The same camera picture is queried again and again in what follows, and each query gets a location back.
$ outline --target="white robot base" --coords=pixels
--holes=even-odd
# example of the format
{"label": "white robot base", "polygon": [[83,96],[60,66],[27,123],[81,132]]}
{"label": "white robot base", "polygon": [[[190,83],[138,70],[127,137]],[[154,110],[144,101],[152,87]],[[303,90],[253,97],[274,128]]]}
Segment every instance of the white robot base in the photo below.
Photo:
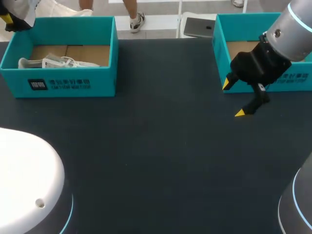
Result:
{"label": "white robot base", "polygon": [[0,128],[0,191],[1,234],[77,233],[64,166],[43,139]]}

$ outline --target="floor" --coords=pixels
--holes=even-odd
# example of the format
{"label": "floor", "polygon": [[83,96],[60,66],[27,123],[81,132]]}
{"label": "floor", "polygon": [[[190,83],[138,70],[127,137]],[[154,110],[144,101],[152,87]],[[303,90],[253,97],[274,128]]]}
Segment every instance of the floor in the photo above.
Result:
{"label": "floor", "polygon": [[[57,0],[79,10],[78,0]],[[281,11],[290,0],[248,0],[248,12]],[[141,32],[129,32],[129,17],[122,0],[94,0],[95,16],[115,16],[119,39],[166,39],[176,37],[179,0],[137,0],[138,10],[146,15]],[[241,13],[231,0],[183,0],[182,13],[197,14]],[[10,40],[11,34],[0,24],[0,41]]]}

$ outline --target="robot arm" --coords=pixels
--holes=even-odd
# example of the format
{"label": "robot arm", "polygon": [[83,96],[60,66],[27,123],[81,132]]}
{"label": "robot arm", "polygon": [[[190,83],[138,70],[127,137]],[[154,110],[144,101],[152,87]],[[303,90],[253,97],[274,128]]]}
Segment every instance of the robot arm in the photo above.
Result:
{"label": "robot arm", "polygon": [[40,0],[0,0],[0,17],[6,31],[23,31],[35,24],[35,9]]}
{"label": "robot arm", "polygon": [[259,37],[251,52],[240,52],[231,62],[223,90],[242,80],[252,86],[255,98],[236,116],[254,114],[270,101],[265,86],[274,83],[291,65],[312,51],[311,0],[292,0],[271,28]]}

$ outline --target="screw hole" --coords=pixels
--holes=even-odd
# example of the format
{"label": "screw hole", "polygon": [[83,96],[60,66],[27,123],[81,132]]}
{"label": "screw hole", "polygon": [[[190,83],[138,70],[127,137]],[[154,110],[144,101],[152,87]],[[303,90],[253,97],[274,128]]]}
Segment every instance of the screw hole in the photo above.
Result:
{"label": "screw hole", "polygon": [[281,30],[276,29],[276,31],[274,32],[274,37],[279,38],[281,36]]}
{"label": "screw hole", "polygon": [[36,206],[38,206],[39,208],[43,208],[44,207],[44,202],[42,199],[37,199],[36,200]]}

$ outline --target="black logo on box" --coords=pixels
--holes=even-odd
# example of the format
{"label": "black logo on box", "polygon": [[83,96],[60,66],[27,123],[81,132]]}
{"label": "black logo on box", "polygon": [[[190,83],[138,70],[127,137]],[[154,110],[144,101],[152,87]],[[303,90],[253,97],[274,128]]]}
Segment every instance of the black logo on box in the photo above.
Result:
{"label": "black logo on box", "polygon": [[48,90],[48,87],[43,79],[29,79],[28,83],[32,90]]}

